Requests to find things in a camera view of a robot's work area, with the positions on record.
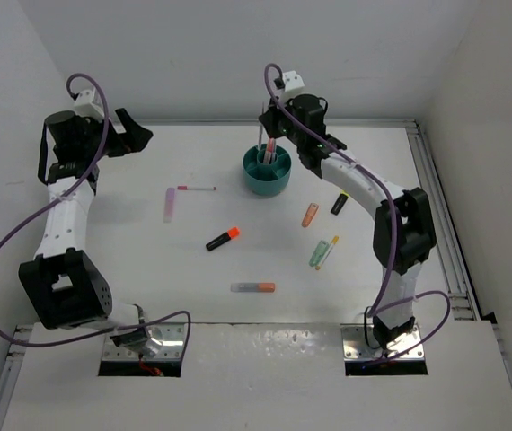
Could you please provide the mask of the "pink double-ended marker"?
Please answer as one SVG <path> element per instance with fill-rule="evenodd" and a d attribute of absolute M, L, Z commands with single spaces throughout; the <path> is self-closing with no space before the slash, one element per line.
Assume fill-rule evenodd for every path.
<path fill-rule="evenodd" d="M 263 160 L 262 160 L 263 163 L 271 164 L 273 162 L 274 150 L 275 150 L 275 139 L 270 138 L 268 140 L 268 143 L 266 144 L 265 153 L 264 153 Z"/>

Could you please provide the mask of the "grey purple ballpoint pen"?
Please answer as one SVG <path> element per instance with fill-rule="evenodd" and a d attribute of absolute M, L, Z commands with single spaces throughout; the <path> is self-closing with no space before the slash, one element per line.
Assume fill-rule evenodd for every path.
<path fill-rule="evenodd" d="M 265 102 L 263 102 L 263 103 L 261 104 L 261 107 L 260 107 L 260 115 L 259 115 L 259 118 L 260 118 L 260 116 L 261 116 L 262 114 L 264 114 L 265 109 L 266 109 L 266 103 L 265 103 Z M 262 126 L 262 124 L 261 124 L 261 122 L 260 122 L 260 120 L 259 120 L 259 135 L 258 135 L 258 142 L 257 142 L 257 145 L 256 145 L 256 146 L 257 146 L 257 150 L 258 150 L 258 151 L 260 151 L 261 146 L 262 146 L 262 144 L 263 144 L 263 140 L 264 140 L 264 139 L 263 139 L 263 137 L 264 137 L 263 135 L 264 135 L 264 127 Z"/>

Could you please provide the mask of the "pink-capped white pen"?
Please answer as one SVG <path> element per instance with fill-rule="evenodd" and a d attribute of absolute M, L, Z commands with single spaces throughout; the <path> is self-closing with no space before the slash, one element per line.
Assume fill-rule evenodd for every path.
<path fill-rule="evenodd" d="M 216 191 L 215 186 L 189 186 L 189 185 L 179 185 L 176 188 L 181 191 Z"/>

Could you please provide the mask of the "purple correction tape dispenser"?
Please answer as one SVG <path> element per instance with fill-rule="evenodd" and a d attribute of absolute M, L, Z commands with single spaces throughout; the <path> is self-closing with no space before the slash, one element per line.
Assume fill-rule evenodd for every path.
<path fill-rule="evenodd" d="M 170 223 L 173 218 L 176 201 L 176 188 L 168 188 L 165 192 L 163 222 Z"/>

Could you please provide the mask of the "yellow-capped white marker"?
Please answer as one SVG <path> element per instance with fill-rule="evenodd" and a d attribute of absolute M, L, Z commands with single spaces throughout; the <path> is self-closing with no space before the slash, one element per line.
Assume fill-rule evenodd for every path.
<path fill-rule="evenodd" d="M 337 242 L 339 241 L 340 237 L 338 235 L 335 235 L 331 242 L 329 243 L 329 246 L 328 248 L 326 249 L 326 252 L 324 252 L 324 254 L 322 255 L 320 261 L 318 262 L 317 265 L 315 265 L 315 270 L 320 270 L 322 268 L 322 266 L 324 265 L 325 261 L 327 260 L 327 258 L 329 257 L 330 253 L 332 252 L 333 248 L 335 247 L 335 245 L 337 244 Z"/>

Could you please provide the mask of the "clear orange lead case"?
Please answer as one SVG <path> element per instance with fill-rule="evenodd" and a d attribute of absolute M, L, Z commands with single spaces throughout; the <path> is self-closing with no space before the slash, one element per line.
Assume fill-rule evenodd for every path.
<path fill-rule="evenodd" d="M 234 283 L 231 284 L 231 291 L 235 293 L 274 293 L 274 283 Z"/>

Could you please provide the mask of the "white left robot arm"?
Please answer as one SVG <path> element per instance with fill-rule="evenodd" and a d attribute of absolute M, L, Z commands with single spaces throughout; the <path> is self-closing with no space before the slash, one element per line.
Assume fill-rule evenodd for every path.
<path fill-rule="evenodd" d="M 114 300 L 109 284 L 85 251 L 90 206 L 96 195 L 98 151 L 105 157 L 139 153 L 153 136 L 123 109 L 115 111 L 123 132 L 100 118 L 64 110 L 45 118 L 39 179 L 49 193 L 44 233 L 34 257 L 18 276 L 48 330 L 118 328 L 143 322 L 143 310 Z"/>

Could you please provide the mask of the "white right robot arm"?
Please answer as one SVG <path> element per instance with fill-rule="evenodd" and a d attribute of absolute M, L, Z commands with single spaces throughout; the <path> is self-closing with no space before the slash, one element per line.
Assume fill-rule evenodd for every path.
<path fill-rule="evenodd" d="M 271 138 L 296 146 L 301 164 L 337 186 L 374 221 L 373 251 L 383 267 L 383 281 L 368 318 L 380 347 L 412 330 L 412 298 L 429 253 L 437 245 L 428 194 L 406 189 L 371 172 L 326 131 L 325 102 L 300 94 L 286 102 L 273 96 L 259 121 Z"/>

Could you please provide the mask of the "teal round desk organizer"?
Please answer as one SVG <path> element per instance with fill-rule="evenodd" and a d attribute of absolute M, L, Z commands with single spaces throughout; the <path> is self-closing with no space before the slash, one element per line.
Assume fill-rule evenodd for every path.
<path fill-rule="evenodd" d="M 281 193 L 290 179 L 292 161 L 290 154 L 281 146 L 277 147 L 276 159 L 263 162 L 265 150 L 251 147 L 243 156 L 244 183 L 252 193 L 271 198 Z"/>

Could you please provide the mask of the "orange correction tape dispenser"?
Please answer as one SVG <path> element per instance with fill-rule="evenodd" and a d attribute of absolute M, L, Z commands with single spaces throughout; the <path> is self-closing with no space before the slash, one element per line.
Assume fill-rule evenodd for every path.
<path fill-rule="evenodd" d="M 319 205 L 316 203 L 311 203 L 308 208 L 306 209 L 305 215 L 303 217 L 301 225 L 306 228 L 308 227 L 311 222 L 314 220 L 317 211 L 319 209 Z"/>

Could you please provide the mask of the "black yellow-capped highlighter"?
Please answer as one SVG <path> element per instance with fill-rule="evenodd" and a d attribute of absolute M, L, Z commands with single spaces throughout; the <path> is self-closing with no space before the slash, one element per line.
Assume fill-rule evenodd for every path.
<path fill-rule="evenodd" d="M 345 206 L 345 204 L 347 203 L 349 199 L 349 195 L 345 192 L 341 192 L 336 201 L 334 202 L 333 206 L 331 207 L 331 213 L 335 216 L 337 216 L 342 208 Z"/>

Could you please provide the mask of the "black orange-capped highlighter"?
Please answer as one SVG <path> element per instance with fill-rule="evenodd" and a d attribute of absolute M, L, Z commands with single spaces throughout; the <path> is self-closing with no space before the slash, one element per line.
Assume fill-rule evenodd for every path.
<path fill-rule="evenodd" d="M 208 242 L 206 244 L 206 249 L 208 251 L 213 251 L 216 248 L 224 245 L 225 243 L 230 242 L 231 240 L 235 239 L 236 237 L 238 237 L 240 235 L 240 233 L 241 233 L 240 229 L 235 226 L 235 227 L 229 229 L 228 231 L 220 234 L 212 241 Z"/>

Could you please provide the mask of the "green correction tape dispenser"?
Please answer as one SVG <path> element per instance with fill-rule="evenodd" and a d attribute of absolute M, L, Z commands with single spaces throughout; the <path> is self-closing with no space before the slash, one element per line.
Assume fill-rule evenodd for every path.
<path fill-rule="evenodd" d="M 325 240 L 320 240 L 316 245 L 311 258 L 309 259 L 308 265 L 310 267 L 317 266 L 322 260 L 323 255 L 328 250 L 330 244 Z"/>

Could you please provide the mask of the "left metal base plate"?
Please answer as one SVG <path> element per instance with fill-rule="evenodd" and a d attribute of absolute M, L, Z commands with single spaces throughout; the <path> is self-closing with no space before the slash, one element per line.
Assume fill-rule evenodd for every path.
<path fill-rule="evenodd" d="M 186 326 L 163 323 L 107 336 L 102 347 L 104 361 L 173 361 L 181 358 Z"/>

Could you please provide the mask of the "aluminium table edge rail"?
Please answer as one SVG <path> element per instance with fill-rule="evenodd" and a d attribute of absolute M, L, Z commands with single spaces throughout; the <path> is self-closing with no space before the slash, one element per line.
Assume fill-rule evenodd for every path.
<path fill-rule="evenodd" d="M 456 321 L 479 321 L 481 311 L 431 150 L 418 123 L 410 123 L 406 134 L 420 185 L 429 196 L 437 235 L 436 255 L 452 300 L 452 315 Z"/>

